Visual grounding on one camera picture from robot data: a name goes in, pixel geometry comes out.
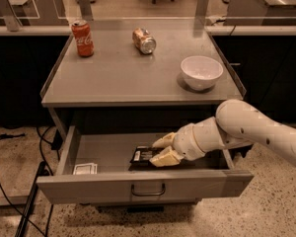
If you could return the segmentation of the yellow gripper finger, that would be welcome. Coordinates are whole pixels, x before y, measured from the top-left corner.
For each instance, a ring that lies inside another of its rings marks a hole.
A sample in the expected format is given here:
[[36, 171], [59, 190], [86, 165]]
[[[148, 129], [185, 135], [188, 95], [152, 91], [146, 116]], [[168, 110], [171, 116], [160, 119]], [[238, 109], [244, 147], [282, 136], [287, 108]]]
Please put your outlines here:
[[183, 159], [184, 156], [179, 154], [172, 146], [168, 146], [159, 154], [153, 156], [150, 162], [156, 167], [167, 167], [179, 165]]
[[174, 139], [175, 139], [176, 133], [175, 132], [170, 132], [163, 137], [159, 138], [156, 140], [152, 146], [155, 148], [166, 148], [168, 146], [172, 146]]

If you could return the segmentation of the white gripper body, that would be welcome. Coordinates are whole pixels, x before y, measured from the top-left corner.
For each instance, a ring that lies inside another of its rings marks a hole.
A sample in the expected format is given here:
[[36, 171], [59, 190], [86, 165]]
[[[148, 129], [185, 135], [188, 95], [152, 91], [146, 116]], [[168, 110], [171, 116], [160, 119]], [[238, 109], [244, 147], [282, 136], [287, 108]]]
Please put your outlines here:
[[194, 161], [205, 156], [205, 153], [196, 143], [193, 128], [193, 123], [181, 127], [176, 132], [172, 144], [173, 148], [188, 161]]

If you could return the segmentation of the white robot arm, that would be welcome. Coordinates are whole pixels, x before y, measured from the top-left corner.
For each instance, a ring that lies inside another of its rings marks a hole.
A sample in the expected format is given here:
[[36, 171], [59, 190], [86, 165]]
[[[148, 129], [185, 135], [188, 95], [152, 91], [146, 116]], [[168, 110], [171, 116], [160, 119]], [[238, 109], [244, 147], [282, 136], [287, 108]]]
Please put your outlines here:
[[216, 115], [190, 123], [153, 143], [161, 152], [150, 162], [156, 167], [176, 166], [194, 161], [206, 153], [259, 143], [296, 167], [296, 128], [267, 117], [250, 104], [227, 100]]

